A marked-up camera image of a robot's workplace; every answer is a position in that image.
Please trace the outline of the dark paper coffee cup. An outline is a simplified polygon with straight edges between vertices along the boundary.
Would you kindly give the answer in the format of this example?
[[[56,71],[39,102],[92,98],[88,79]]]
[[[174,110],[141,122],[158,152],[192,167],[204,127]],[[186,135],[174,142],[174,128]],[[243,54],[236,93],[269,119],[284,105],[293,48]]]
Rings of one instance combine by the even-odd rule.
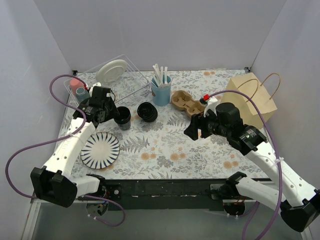
[[[131,112],[125,106],[117,107],[119,116],[117,116],[114,121],[117,123],[121,130],[129,130],[131,127]]]

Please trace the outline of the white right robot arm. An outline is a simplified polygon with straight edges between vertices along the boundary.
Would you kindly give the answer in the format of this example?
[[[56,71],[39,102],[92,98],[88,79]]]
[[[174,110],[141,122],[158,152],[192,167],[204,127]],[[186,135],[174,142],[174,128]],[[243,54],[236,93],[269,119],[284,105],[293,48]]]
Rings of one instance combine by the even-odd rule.
[[[194,114],[184,134],[192,140],[199,136],[225,137],[229,145],[251,160],[278,186],[270,188],[244,173],[237,172],[226,180],[227,195],[241,195],[261,204],[280,209],[282,220],[293,230],[303,232],[320,214],[320,191],[300,177],[283,159],[256,127],[243,123],[240,112],[232,103],[218,104],[215,111]]]

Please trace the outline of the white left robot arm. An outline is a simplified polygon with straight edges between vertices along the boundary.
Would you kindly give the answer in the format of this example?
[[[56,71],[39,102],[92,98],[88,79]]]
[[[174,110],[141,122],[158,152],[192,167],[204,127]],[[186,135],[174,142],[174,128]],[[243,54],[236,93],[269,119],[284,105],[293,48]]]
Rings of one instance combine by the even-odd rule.
[[[66,139],[41,168],[35,167],[31,182],[37,198],[68,208],[78,197],[90,194],[95,200],[106,196],[103,177],[87,174],[71,179],[77,158],[91,169],[104,169],[120,154],[120,142],[112,134],[97,132],[99,124],[119,117],[110,88],[93,86],[91,96],[83,100],[72,115]]]

